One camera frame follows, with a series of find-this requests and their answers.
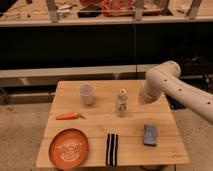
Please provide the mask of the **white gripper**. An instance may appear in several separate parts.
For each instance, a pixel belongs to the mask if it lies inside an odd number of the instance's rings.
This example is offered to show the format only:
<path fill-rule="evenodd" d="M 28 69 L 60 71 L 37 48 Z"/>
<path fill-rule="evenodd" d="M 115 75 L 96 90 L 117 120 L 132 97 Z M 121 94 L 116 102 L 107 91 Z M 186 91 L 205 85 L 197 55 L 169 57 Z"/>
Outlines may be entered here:
<path fill-rule="evenodd" d="M 144 85 L 139 91 L 139 103 L 149 104 L 160 97 L 160 91 L 150 85 Z"/>

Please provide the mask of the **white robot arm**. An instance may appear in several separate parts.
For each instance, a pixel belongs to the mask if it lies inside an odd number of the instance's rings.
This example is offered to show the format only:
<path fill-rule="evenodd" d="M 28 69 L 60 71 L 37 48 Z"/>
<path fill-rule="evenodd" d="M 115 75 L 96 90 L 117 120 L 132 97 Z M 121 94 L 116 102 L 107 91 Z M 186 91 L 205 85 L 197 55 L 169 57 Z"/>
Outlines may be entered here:
<path fill-rule="evenodd" d="M 181 81 L 180 74 L 181 68 L 175 61 L 150 68 L 139 89 L 139 103 L 150 104 L 165 93 L 213 125 L 213 94 Z"/>

